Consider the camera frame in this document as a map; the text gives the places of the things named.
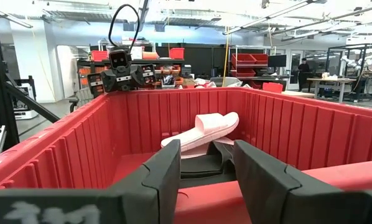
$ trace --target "desk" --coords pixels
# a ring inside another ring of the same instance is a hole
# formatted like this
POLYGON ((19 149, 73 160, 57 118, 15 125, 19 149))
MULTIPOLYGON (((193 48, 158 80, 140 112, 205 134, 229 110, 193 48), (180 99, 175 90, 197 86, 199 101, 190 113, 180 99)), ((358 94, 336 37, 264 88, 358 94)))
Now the desk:
POLYGON ((302 93, 302 92, 297 92, 297 91, 283 91, 281 92, 283 95, 287 96, 299 96, 299 97, 305 97, 305 98, 314 98, 315 95, 313 93, 302 93))
POLYGON ((340 91, 340 100, 339 103, 342 103, 343 101, 343 93, 345 92, 345 84, 355 82, 355 79, 351 78, 339 78, 338 80, 328 80, 323 78, 308 78, 308 81, 312 81, 315 83, 315 99, 317 98, 317 94, 319 93, 319 88, 332 88, 334 90, 340 91), (332 82, 332 83, 339 83, 340 86, 332 86, 332 85, 326 85, 326 84, 320 84, 320 82, 332 82))

